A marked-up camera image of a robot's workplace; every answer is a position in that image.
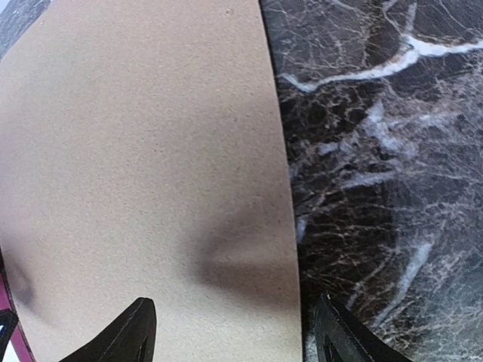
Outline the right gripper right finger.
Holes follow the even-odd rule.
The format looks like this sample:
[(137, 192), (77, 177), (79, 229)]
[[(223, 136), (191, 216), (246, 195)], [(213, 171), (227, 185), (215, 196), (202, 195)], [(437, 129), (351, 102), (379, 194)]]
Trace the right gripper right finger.
[(322, 362), (411, 362), (328, 293), (321, 294), (315, 310), (314, 335), (317, 357)]

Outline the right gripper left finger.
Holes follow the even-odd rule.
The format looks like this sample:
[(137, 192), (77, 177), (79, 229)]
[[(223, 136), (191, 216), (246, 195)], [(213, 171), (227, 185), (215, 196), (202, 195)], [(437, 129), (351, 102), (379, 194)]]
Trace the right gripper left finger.
[(152, 362), (156, 327), (153, 300), (140, 297), (89, 343), (61, 362)]

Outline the brown cardboard backing board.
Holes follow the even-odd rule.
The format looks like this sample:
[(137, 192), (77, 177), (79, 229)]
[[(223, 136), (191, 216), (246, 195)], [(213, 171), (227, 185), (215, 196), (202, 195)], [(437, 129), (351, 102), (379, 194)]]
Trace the brown cardboard backing board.
[(138, 297), (156, 361), (301, 360), (258, 2), (55, 1), (1, 62), (1, 246), (39, 361)]

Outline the pink wooden picture frame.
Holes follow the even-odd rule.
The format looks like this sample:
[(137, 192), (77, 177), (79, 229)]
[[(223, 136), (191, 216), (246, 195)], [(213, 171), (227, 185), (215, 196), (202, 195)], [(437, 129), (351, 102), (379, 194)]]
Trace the pink wooden picture frame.
[(18, 318), (3, 257), (1, 257), (1, 361), (35, 361)]

